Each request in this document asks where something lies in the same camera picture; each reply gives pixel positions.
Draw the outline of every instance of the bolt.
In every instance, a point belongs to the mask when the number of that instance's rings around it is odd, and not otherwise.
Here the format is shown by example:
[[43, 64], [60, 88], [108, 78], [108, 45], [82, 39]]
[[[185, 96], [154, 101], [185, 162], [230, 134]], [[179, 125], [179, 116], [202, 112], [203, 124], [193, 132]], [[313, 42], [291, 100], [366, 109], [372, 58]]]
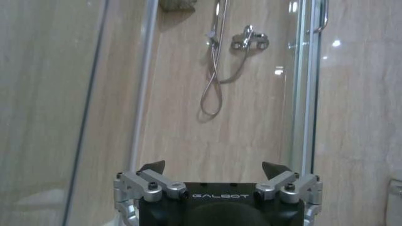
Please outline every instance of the bolt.
[[183, 199], [189, 199], [189, 197], [190, 197], [189, 191], [187, 190], [181, 191], [179, 198], [183, 200]]
[[285, 189], [287, 190], [287, 191], [294, 191], [295, 190], [295, 185], [293, 184], [293, 183], [289, 183], [286, 186], [285, 186]]
[[150, 183], [148, 183], [148, 189], [150, 189], [150, 190], [155, 190], [156, 188], [158, 188], [156, 182], [150, 182]]
[[254, 198], [257, 199], [257, 201], [262, 202], [265, 200], [265, 194], [261, 191], [255, 191]]

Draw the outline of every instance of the silver metal bracket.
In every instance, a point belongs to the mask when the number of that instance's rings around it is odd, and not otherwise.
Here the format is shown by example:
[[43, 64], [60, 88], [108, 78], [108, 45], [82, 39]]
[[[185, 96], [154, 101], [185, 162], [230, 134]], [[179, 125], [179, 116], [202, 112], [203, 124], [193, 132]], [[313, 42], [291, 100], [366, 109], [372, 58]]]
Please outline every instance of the silver metal bracket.
[[297, 175], [291, 171], [285, 171], [271, 180], [255, 185], [255, 191], [263, 200], [273, 200], [279, 189], [287, 184], [294, 182]]
[[307, 174], [293, 184], [281, 188], [281, 200], [286, 203], [298, 203], [302, 199], [306, 202], [305, 207], [305, 226], [314, 225], [314, 217], [321, 212], [322, 204], [322, 182], [319, 177]]
[[179, 200], [189, 198], [189, 191], [183, 182], [171, 181], [167, 177], [150, 169], [142, 171], [139, 176], [147, 181], [155, 181], [171, 199]]

